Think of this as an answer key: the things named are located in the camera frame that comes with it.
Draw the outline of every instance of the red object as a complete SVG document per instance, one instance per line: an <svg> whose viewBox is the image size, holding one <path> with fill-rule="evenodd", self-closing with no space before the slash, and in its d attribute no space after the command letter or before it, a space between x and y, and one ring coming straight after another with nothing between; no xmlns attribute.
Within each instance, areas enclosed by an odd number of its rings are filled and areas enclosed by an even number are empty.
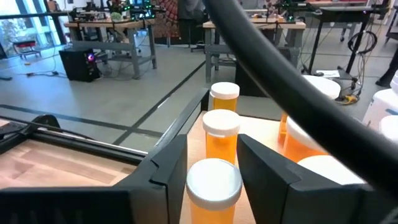
<svg viewBox="0 0 398 224"><path fill-rule="evenodd" d="M16 44L17 47L34 47L36 43Z"/></svg>

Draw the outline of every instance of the purple light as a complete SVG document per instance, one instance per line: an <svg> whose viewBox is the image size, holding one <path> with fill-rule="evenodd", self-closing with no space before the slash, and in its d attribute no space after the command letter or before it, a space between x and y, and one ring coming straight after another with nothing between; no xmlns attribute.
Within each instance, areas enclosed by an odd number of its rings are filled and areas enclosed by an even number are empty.
<svg viewBox="0 0 398 224"><path fill-rule="evenodd" d="M88 60L89 62L94 62L94 61L95 61L94 54L93 54L93 53L88 54L87 60Z"/></svg>

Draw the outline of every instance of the cable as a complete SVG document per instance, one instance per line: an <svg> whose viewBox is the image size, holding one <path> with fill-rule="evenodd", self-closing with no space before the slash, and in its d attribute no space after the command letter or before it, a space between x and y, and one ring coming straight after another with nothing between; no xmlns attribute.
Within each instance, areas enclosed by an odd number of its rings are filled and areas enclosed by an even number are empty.
<svg viewBox="0 0 398 224"><path fill-rule="evenodd" d="M398 198L398 179L393 177L398 173L397 145L342 112L306 82L257 31L237 1L204 3L224 41L260 90L331 155L375 189ZM244 36L251 41L242 42Z"/></svg>
<svg viewBox="0 0 398 224"><path fill-rule="evenodd" d="M348 48L349 48L349 50L350 50L351 52L354 52L354 40L356 40L356 39L358 38L359 34L360 34L360 33L356 33L355 35L353 35L352 38L350 38L350 40L349 40L348 43L347 43ZM367 42L367 44L366 44L365 49L362 50L362 51L357 51L357 52L355 52L355 54L358 54L358 55L362 55L362 54L366 54L366 53L371 52L371 51L375 48L375 46L376 46L376 44L377 44L377 36L376 36L375 33L373 33L372 31L365 30L365 31L363 32L363 34L367 34L367 35L370 36L370 38L371 38L371 40L372 40L372 44L371 44L370 47L368 47L368 43L369 43L369 39L368 39L368 42Z"/></svg>
<svg viewBox="0 0 398 224"><path fill-rule="evenodd" d="M27 75L27 76L34 76L35 74L43 74L43 73L49 73L49 72L55 72L55 70L57 69L57 61L55 59L55 48L56 46L53 47L53 53L52 53L52 60L53 60L53 64L54 67L52 70L49 71L44 71L44 72L27 72L27 73L17 73L17 74L13 74L13 75Z"/></svg>
<svg viewBox="0 0 398 224"><path fill-rule="evenodd" d="M136 48L140 47L142 43L144 43L144 41L146 40L147 36L149 35L149 32L147 30L147 34L145 35L145 37L143 38L143 40L141 41L141 43L139 43L139 45L137 45Z"/></svg>
<svg viewBox="0 0 398 224"><path fill-rule="evenodd" d="M356 54L359 55L359 60L358 60L358 64L357 64L358 75L356 77L351 76L351 78L352 78L351 86L341 90L341 92L344 92L345 90L350 88L353 91L350 94L345 95L343 98L340 98L339 101L336 101L340 105L343 105L343 106L352 105L352 104L357 103L360 100L359 96L362 93L362 89L364 86L365 68L366 68L366 64L369 60L369 57L366 58L366 54L369 53L369 55L371 55L371 52L373 51L373 49L375 48L375 46L377 44L377 40L379 37L378 35L380 35L380 30L381 30L381 25L380 25L379 29L377 30L376 33L372 32L375 16L376 16L375 14L372 15L372 18L370 19L371 21L369 21L369 23L367 24L367 26L365 28L366 30L364 31L364 34L368 35L368 38L366 39L366 46L365 46L364 50L356 52ZM358 35L359 35L359 33L355 34L348 41L348 48L352 52L353 52L353 48L354 48L353 47L354 39L358 38Z"/></svg>
<svg viewBox="0 0 398 224"><path fill-rule="evenodd" d="M39 123L35 123L35 122L24 121L24 120L21 120L21 119L10 118L10 117L7 117L7 116L2 116L2 115L0 115L0 119L5 119L5 120L8 120L8 121L15 121L15 122L22 123L22 124L29 124L29 125L37 126L37 127L40 127L40 128L47 128L47 129L51 129L51 130L54 130L54 131L59 131L59 132L62 132L62 133L73 134L73 135L81 137L81 138L94 140L93 138L90 138L90 137L85 136L83 134L79 134L79 133L76 133L76 132L73 132L73 131L68 131L68 130L65 130L65 129L62 129L62 128L56 128L56 127L53 127L53 126L50 126L50 125L46 125L46 124L39 124Z"/></svg>

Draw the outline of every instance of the gray floor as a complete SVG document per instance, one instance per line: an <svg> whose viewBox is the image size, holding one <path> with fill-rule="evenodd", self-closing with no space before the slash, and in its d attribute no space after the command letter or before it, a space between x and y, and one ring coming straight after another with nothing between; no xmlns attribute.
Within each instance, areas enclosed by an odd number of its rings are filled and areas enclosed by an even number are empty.
<svg viewBox="0 0 398 224"><path fill-rule="evenodd" d="M312 38L315 29L309 29L307 32L309 35L303 48L303 61L309 58L315 40ZM328 29L323 31L321 40L328 32ZM340 43L340 32L341 29L333 29L319 46L318 55L315 58L315 69L335 69L338 65L344 66L348 63L351 52L346 42ZM366 64L366 78L361 100L355 105L341 107L358 119L364 116L373 94L381 89L374 82L385 72L397 48L397 42L394 40L384 45L385 32L386 28L383 27L379 35L379 43ZM148 54L147 42L143 43L141 49L143 54ZM156 51L158 69L153 70L147 64L142 65L141 70L146 74L140 80L130 79L133 73L131 67L123 69L118 75L119 68L124 68L128 64L112 63L111 75L117 77L102 78L93 83L70 82L66 78L45 76L28 78L24 75L27 72L52 70L54 66L57 71L64 73L57 51L54 57L52 57L53 50L43 52L42 58L28 56L27 61L32 62L31 65L24 65L25 61L19 58L2 60L0 74L13 76L14 79L9 82L0 81L0 114L31 120L39 113L55 113L61 116L60 124L63 128L109 143L114 142L125 131L77 122L78 118L101 121L103 124L134 126L141 131L132 133L121 145L148 151L196 93L204 86L210 86L205 83L205 68L199 68L154 113L141 122L141 117L205 59L203 52L190 53L185 47L167 48L159 45ZM354 63L352 74L358 72L356 65L357 61ZM100 68L110 70L102 65ZM213 74L213 82L233 80L234 68L231 67L221 67ZM281 110L271 99L241 96L238 113L279 119Z"/></svg>

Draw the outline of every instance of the computer tower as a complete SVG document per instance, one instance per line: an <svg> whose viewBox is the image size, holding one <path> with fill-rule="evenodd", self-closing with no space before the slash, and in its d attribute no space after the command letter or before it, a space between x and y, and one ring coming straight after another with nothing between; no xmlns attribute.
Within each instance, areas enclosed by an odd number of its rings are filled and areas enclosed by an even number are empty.
<svg viewBox="0 0 398 224"><path fill-rule="evenodd" d="M92 82L100 77L93 49L64 49L59 51L69 80Z"/></svg>

